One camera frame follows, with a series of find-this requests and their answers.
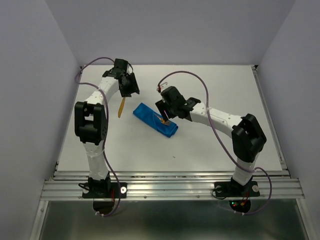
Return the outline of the gold ornate fork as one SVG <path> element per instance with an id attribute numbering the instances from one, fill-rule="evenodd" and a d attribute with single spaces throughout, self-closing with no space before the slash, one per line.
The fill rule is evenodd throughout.
<path id="1" fill-rule="evenodd" d="M 161 115 L 154 113 L 154 116 L 157 117 L 161 124 L 165 125 L 165 126 L 170 126 L 172 124 L 172 122 L 170 120 L 165 120 Z"/>

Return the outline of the gold knife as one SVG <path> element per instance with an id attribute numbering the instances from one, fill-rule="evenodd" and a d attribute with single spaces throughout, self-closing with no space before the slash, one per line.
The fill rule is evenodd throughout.
<path id="1" fill-rule="evenodd" d="M 124 109 L 124 106 L 125 106 L 125 102 L 126 102 L 126 98 L 123 97 L 122 100 L 121 100 L 119 109 L 118 109 L 118 113 L 117 113 L 118 118 L 120 118 L 122 116 L 123 109 Z"/>

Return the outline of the blue cloth napkin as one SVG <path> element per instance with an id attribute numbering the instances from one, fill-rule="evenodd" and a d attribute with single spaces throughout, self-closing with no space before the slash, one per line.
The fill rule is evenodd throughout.
<path id="1" fill-rule="evenodd" d="M 169 124 L 164 124 L 162 122 L 162 116 L 144 103 L 140 103 L 132 113 L 143 123 L 167 138 L 172 137 L 179 128 L 178 125 L 172 121 L 169 121 Z"/>

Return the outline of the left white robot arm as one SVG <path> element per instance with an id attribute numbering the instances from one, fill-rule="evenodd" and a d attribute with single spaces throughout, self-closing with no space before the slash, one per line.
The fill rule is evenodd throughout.
<path id="1" fill-rule="evenodd" d="M 94 191 L 100 197 L 106 197 L 111 193 L 109 181 L 112 170 L 105 156 L 109 126 L 108 101 L 117 92 L 124 101 L 132 94 L 139 94 L 140 89 L 132 65 L 120 58 L 116 58 L 113 61 L 113 67 L 102 74 L 99 85 L 82 81 L 81 75 L 84 69 L 102 59 L 107 58 L 94 59 L 75 76 L 75 82 L 78 85 L 91 86 L 94 91 L 87 99 L 78 101 L 74 105 L 74 132 L 86 151 L 89 163 L 88 184 L 94 185 Z"/>

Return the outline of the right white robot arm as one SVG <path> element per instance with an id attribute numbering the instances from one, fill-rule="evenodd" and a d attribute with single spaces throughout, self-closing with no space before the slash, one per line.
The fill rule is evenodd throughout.
<path id="1" fill-rule="evenodd" d="M 208 107 L 194 97 L 185 99 L 176 87 L 167 83 L 159 86 L 157 91 L 161 100 L 155 105 L 165 122 L 178 117 L 212 127 L 214 134 L 219 131 L 231 138 L 233 153 L 236 156 L 232 161 L 236 167 L 230 189 L 235 195 L 246 192 L 253 176 L 256 159 L 267 142 L 257 118 L 249 113 L 245 116 L 232 115 Z"/>

